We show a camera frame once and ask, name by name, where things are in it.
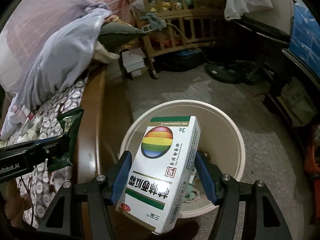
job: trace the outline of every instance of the gray blanket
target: gray blanket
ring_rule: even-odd
[[[84,10],[81,18],[50,36],[12,100],[1,130],[2,140],[8,139],[19,124],[12,112],[13,105],[35,110],[57,91],[70,87],[82,74],[91,61],[101,26],[111,13],[106,3],[95,3]]]

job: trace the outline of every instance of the patterned bed sheet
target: patterned bed sheet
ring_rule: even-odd
[[[57,116],[66,111],[80,106],[84,87],[87,83],[88,76],[85,78],[78,78],[77,81],[62,93],[56,93],[48,101],[43,103],[35,112],[36,117],[43,116],[43,122],[38,139],[50,138],[61,135],[63,133]],[[15,133],[9,138],[7,145],[17,143],[19,135],[22,130],[22,125],[17,128]],[[51,200],[61,187],[61,185],[71,179],[72,167],[66,167],[54,172],[48,172],[47,161],[35,166],[32,173],[22,176],[28,190],[30,191],[33,206],[34,219],[33,227],[38,228],[39,223],[46,212]],[[20,188],[20,195],[26,194],[27,191],[20,178],[16,178],[18,188]],[[32,209],[24,212],[23,220],[31,224]]]

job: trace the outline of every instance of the floor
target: floor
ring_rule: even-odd
[[[303,161],[282,122],[262,104],[265,84],[224,84],[210,78],[204,66],[183,73],[161,72],[158,80],[148,75],[128,81],[134,120],[166,101],[194,99],[224,111],[238,126],[246,149],[243,182],[262,179],[277,201],[294,240],[308,239],[312,195],[303,172]],[[196,217],[200,230],[196,240],[207,240],[217,209]],[[235,238],[241,239],[244,205],[240,204]]]

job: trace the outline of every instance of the trash can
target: trash can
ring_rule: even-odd
[[[198,150],[210,155],[222,173],[228,173],[240,181],[245,165],[245,149],[242,136],[235,123],[218,108],[196,100],[175,100],[160,104],[142,114],[127,131],[120,149],[120,155],[129,150],[134,158],[152,117],[188,116],[197,117],[201,126]],[[199,200],[183,203],[179,218],[203,215],[216,208],[204,193],[199,179],[195,188],[200,191]]]

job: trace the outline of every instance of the red square seal logo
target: red square seal logo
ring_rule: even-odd
[[[176,174],[177,168],[173,167],[167,167],[167,170],[165,171],[165,176],[173,178]]]

